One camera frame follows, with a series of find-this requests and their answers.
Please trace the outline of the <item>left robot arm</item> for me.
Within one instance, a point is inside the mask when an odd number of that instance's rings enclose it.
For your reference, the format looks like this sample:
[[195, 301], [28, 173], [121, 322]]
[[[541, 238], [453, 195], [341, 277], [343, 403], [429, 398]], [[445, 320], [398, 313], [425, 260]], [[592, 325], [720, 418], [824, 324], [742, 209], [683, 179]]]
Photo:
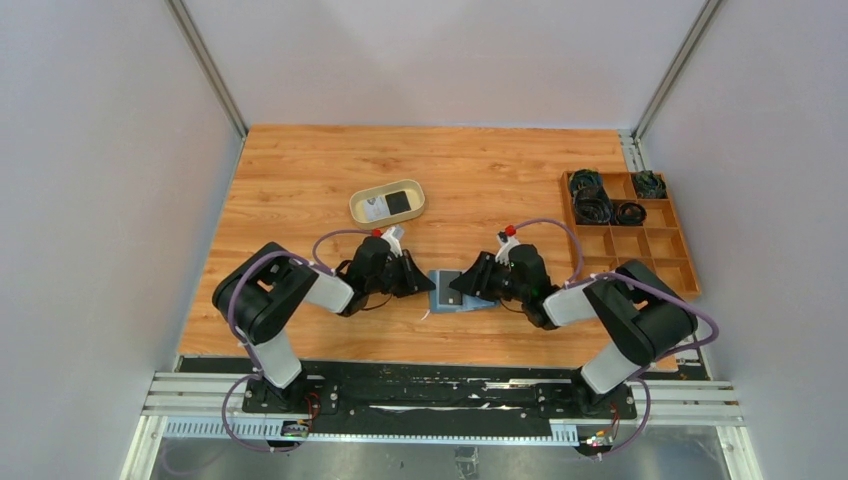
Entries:
[[368, 235], [336, 269], [269, 242], [218, 284], [212, 304], [248, 353], [254, 374], [270, 384], [268, 400], [293, 413], [307, 389], [285, 328], [302, 304], [350, 317], [365, 310], [373, 294], [404, 298], [435, 289], [397, 240]]

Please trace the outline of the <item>beige oval tray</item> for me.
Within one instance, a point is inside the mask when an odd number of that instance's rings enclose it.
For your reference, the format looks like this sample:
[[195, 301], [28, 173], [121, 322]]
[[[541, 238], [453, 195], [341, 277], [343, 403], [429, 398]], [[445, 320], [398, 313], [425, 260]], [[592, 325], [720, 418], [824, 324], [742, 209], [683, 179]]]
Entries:
[[419, 217], [427, 198], [421, 185], [412, 179], [360, 190], [349, 199], [354, 223], [364, 230], [379, 229]]

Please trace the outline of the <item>black card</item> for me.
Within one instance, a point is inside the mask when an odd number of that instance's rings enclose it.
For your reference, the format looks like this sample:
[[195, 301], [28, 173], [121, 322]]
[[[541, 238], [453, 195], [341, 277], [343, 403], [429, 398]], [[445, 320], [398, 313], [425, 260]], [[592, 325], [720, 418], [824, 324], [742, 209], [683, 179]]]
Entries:
[[463, 306], [463, 294], [450, 284], [462, 274], [459, 270], [440, 270], [438, 276], [437, 305], [457, 309]]

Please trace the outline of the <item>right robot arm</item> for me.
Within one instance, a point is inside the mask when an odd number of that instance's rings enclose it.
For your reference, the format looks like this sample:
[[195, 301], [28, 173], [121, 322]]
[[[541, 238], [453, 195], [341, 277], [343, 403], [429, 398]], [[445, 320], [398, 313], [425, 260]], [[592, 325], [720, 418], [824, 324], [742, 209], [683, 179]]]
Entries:
[[480, 253], [449, 286], [489, 302], [517, 300], [528, 320], [544, 330], [599, 320], [610, 341], [577, 370], [570, 392], [575, 411], [589, 418], [609, 407], [610, 392], [698, 328], [685, 301], [638, 260], [557, 286], [536, 247], [519, 244], [504, 255]]

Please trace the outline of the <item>blue card holder wallet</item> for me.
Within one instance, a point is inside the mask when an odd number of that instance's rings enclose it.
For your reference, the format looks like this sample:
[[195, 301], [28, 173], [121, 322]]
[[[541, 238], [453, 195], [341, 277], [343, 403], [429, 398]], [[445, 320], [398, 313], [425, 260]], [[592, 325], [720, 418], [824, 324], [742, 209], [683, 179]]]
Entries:
[[464, 313], [494, 309], [499, 306], [497, 302], [466, 295], [450, 287], [450, 282], [462, 274], [462, 270], [449, 269], [428, 272], [428, 278], [435, 284], [435, 289], [428, 293], [431, 314]]

